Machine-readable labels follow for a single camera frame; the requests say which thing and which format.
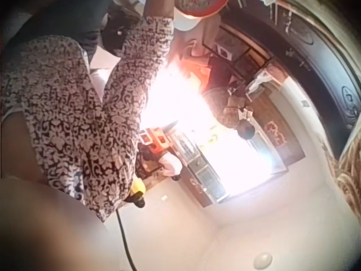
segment black cable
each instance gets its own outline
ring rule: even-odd
[[[135,265],[134,265],[134,263],[133,263],[133,260],[131,259],[131,256],[130,256],[130,252],[129,252],[129,249],[128,249],[128,244],[127,244],[126,238],[125,238],[125,233],[124,233],[123,224],[122,224],[122,222],[121,222],[121,220],[120,220],[120,215],[119,215],[118,209],[116,209],[116,213],[117,213],[117,217],[118,217],[120,232],[122,233],[123,244],[124,244],[124,249],[125,249],[126,256],[127,256],[127,258],[128,258],[128,261],[129,261],[129,264],[130,264],[131,269],[132,269],[133,271],[137,271],[137,269],[135,268]]]

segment yellow object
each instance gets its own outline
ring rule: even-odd
[[[135,177],[133,178],[133,183],[131,184],[130,188],[130,195],[134,195],[137,192],[142,192],[143,195],[146,193],[146,185],[142,181],[142,179]]]

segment bright window light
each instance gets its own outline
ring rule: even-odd
[[[207,142],[210,128],[217,124],[198,92],[196,76],[184,78],[176,66],[162,70],[149,91],[149,101],[142,114],[142,128],[162,127],[175,120],[187,131],[193,131],[198,144]],[[272,163],[251,148],[235,131],[226,129],[205,156],[220,176],[226,190],[236,195],[267,181]]]

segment patterned dress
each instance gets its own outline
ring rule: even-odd
[[[171,19],[142,18],[129,33],[103,102],[86,53],[71,38],[45,36],[22,44],[2,67],[2,121],[22,112],[49,185],[102,221],[129,193],[140,114],[172,37]]]

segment hand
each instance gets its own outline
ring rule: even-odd
[[[174,0],[147,0],[144,16],[174,17]]]

